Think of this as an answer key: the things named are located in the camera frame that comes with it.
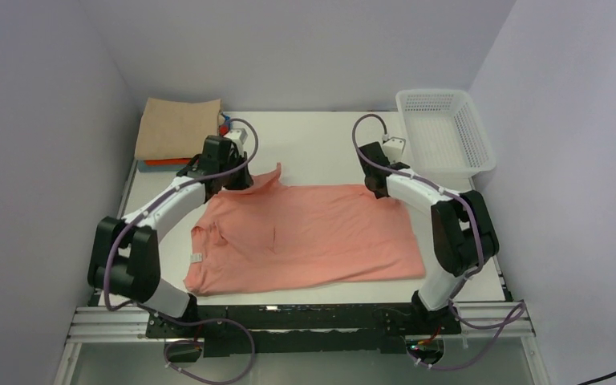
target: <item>beige towel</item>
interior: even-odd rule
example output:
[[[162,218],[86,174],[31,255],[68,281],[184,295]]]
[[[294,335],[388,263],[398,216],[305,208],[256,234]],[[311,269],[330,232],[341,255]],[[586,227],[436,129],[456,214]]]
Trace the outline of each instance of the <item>beige towel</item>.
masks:
[[[148,99],[136,141],[137,160],[190,158],[216,135],[221,100],[181,103]]]

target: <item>orange cloth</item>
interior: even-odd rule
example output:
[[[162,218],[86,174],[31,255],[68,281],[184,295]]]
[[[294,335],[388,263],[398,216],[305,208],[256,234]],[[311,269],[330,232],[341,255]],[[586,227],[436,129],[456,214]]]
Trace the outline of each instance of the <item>orange cloth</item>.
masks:
[[[192,229],[185,287],[257,293],[425,274],[410,218],[359,184],[285,186],[281,167],[221,191]]]

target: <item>white plastic basket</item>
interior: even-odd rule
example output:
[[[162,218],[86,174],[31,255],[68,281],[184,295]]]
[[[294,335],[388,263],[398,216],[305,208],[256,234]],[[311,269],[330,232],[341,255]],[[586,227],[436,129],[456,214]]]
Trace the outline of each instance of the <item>white plastic basket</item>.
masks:
[[[395,101],[415,172],[473,176],[495,168],[492,146],[468,93],[406,90]]]

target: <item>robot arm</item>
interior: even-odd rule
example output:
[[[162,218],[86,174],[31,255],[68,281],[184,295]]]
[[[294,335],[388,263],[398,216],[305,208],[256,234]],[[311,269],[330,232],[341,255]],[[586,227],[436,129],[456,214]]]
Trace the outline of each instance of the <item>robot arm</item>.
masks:
[[[359,149],[368,160],[408,176],[383,171],[363,160],[360,160],[360,164],[365,173],[365,185],[377,198],[393,197],[408,208],[426,267],[426,277],[420,281],[412,302],[420,302],[423,305],[421,311],[429,314],[447,306],[455,288],[465,279],[464,274],[478,265],[478,253],[468,224],[468,214],[460,202],[451,196],[461,197],[471,207],[485,260],[497,253],[499,241],[483,197],[477,191],[439,190],[413,180],[411,176],[415,175],[414,171],[398,162],[403,152],[400,141],[393,138],[383,145],[374,142]]]
[[[184,216],[222,188],[240,190],[252,185],[247,167],[229,175],[207,178],[230,171],[246,161],[243,150],[246,137],[246,131],[240,128],[223,137],[207,137],[202,153],[194,156],[157,197],[121,219],[105,217],[95,231],[88,283],[103,289],[112,244],[124,228],[132,224],[119,244],[120,255],[115,255],[112,261],[111,293],[174,318],[196,317],[195,297],[161,279],[159,243]]]

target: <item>white table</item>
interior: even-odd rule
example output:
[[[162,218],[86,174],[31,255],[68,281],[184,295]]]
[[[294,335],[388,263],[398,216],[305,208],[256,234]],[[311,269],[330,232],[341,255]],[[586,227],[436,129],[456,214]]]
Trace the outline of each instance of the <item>white table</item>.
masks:
[[[351,144],[353,123],[366,112],[233,112],[232,117],[248,120],[257,130],[260,145],[256,158],[249,164],[252,174],[271,171],[282,163],[281,182],[287,185],[362,184],[363,171]],[[402,136],[397,113],[378,113],[391,136]],[[366,144],[381,139],[378,120],[360,124],[358,141]],[[249,136],[246,148],[251,149]],[[411,164],[410,152],[403,161]],[[130,213],[161,192],[175,176],[174,172],[135,172],[125,212]],[[469,179],[437,179],[441,185],[457,190],[471,189]],[[205,211],[202,206],[188,214],[160,243],[161,276],[175,287],[185,290],[183,278],[190,263],[190,230]],[[200,305],[273,305],[410,302],[418,289],[418,280],[335,283],[299,290],[281,290],[259,294],[225,294],[197,297]],[[123,298],[112,296],[112,303]],[[483,271],[467,283],[456,299],[459,302],[504,301],[496,265],[491,258]]]

